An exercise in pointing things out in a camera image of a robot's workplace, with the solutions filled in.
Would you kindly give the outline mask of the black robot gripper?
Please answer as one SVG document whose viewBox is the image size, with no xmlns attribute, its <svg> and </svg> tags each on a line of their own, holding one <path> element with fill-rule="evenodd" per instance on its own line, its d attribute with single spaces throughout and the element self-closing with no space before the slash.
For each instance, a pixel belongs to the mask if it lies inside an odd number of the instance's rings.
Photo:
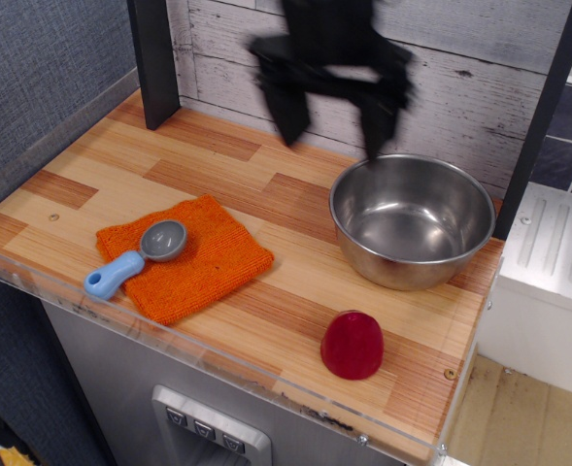
<svg viewBox="0 0 572 466">
<path fill-rule="evenodd" d="M 359 107 L 365 153 L 375 159 L 394 136 L 408 105 L 412 54 L 373 26 L 371 1 L 284 1 L 287 33 L 255 37 L 249 52 L 284 144 L 293 146 L 311 124 L 309 93 Z"/>
</svg>

